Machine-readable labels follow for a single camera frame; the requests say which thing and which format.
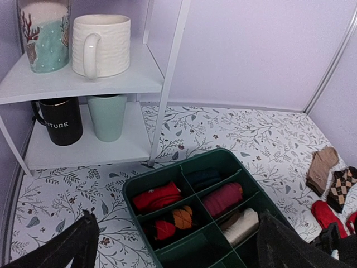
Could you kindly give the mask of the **green divided organizer bin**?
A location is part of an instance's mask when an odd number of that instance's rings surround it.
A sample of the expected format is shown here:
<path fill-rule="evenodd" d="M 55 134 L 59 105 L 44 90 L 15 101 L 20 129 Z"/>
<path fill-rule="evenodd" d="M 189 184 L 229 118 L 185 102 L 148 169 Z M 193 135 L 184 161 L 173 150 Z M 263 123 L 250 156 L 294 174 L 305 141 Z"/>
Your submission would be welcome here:
<path fill-rule="evenodd" d="M 220 181 L 195 190 L 188 175 L 209 168 L 219 172 Z M 134 205 L 134 197 L 171 181 L 181 190 L 183 198 L 180 201 L 149 213 L 140 212 Z M 243 199 L 220 216 L 213 217 L 203 200 L 227 183 L 239 183 L 243 188 Z M 123 186 L 123 198 L 156 267 L 259 267 L 258 232 L 253 231 L 232 246 L 219 224 L 235 212 L 252 208 L 258 213 L 268 212 L 285 226 L 291 226 L 243 164 L 227 149 L 214 149 L 131 178 Z M 156 240 L 155 223 L 168 220 L 170 212 L 185 205 L 193 211 L 193 227 L 176 231 L 164 241 Z"/>

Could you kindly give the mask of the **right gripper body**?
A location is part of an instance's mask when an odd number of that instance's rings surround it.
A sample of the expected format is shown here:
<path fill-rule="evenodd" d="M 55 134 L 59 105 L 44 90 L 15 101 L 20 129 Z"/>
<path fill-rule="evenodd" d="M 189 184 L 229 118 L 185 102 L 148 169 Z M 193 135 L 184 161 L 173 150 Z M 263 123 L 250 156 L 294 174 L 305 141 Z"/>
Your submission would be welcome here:
<path fill-rule="evenodd" d="M 356 260 L 356 234 L 342 238 L 336 222 L 323 229 L 310 244 L 329 255 L 338 250 L 339 260 Z"/>

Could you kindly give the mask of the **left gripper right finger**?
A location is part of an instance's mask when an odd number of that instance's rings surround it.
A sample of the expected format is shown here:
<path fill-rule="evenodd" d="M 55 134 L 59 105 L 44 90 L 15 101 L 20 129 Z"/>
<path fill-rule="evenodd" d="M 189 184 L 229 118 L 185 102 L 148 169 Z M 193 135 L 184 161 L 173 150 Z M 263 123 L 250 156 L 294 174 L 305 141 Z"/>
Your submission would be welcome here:
<path fill-rule="evenodd" d="M 323 252 L 269 213 L 259 216 L 257 250 L 260 267 L 351 267 L 338 250 Z"/>

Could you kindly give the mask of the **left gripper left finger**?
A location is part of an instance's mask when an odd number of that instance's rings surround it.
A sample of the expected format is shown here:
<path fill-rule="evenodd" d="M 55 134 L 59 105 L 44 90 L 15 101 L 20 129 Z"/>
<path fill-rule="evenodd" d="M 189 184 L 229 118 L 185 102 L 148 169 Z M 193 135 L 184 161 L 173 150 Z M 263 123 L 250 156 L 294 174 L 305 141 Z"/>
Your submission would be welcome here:
<path fill-rule="evenodd" d="M 93 213 L 83 214 L 48 243 L 5 267 L 94 267 L 100 230 Z"/>

